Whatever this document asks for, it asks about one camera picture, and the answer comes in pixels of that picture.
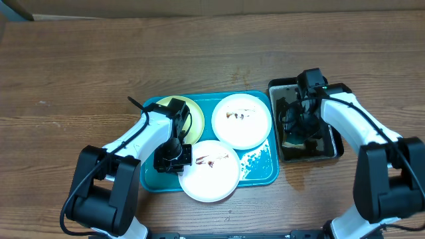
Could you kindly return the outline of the yellow plate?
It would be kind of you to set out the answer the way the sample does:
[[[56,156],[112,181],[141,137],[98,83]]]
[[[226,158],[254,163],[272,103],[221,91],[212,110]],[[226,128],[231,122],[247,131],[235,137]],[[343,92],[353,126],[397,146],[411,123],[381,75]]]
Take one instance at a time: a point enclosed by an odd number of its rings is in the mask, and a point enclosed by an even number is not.
[[[172,98],[186,102],[186,105],[189,107],[192,118],[188,118],[183,126],[183,130],[188,131],[188,134],[184,138],[184,142],[186,144],[196,144],[201,138],[205,128],[205,117],[202,109],[195,101],[184,96],[167,96],[157,101],[157,104],[167,106]]]

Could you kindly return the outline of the white plate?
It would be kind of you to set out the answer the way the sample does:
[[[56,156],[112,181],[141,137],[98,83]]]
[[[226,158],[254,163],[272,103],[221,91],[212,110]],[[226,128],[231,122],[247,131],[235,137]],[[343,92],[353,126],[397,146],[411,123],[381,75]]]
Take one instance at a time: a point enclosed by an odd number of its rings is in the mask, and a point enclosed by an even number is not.
[[[219,141],[233,149],[252,149],[263,143],[272,130],[266,104],[251,94],[231,94],[212,112],[212,130]]]
[[[185,165],[178,176],[189,197],[199,202],[217,202],[232,194],[242,172],[233,148],[217,140],[200,141],[192,147],[192,158],[192,164]]]

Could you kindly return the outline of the white plate front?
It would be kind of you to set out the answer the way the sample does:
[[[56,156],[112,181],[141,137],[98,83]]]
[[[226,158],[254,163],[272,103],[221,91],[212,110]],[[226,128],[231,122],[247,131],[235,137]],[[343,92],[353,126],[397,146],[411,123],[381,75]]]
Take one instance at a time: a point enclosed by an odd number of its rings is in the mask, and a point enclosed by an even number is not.
[[[178,176],[189,197],[199,202],[217,202],[232,194],[242,172],[233,148],[217,140],[200,141],[192,147],[192,158],[192,164],[185,165]]]

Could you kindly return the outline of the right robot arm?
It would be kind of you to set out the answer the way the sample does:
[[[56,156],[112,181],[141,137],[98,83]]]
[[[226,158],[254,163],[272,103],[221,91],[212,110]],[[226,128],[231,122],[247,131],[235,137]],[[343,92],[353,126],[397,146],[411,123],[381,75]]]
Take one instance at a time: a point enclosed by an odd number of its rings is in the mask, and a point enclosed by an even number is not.
[[[370,238],[413,229],[397,221],[424,212],[424,142],[403,138],[374,118],[346,85],[299,86],[279,114],[284,130],[305,141],[330,125],[357,154],[353,206],[326,225],[329,238]]]

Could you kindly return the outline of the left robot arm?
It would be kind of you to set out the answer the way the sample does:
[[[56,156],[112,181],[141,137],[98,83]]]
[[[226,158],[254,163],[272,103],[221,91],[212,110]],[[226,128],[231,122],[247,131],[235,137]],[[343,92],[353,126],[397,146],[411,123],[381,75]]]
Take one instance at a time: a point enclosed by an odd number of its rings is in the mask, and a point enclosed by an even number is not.
[[[125,134],[103,147],[86,146],[78,156],[69,196],[60,211],[62,231],[89,238],[149,238],[135,216],[141,166],[153,156],[159,173],[181,174],[192,163],[192,146],[183,142],[191,113],[176,98],[152,103]]]

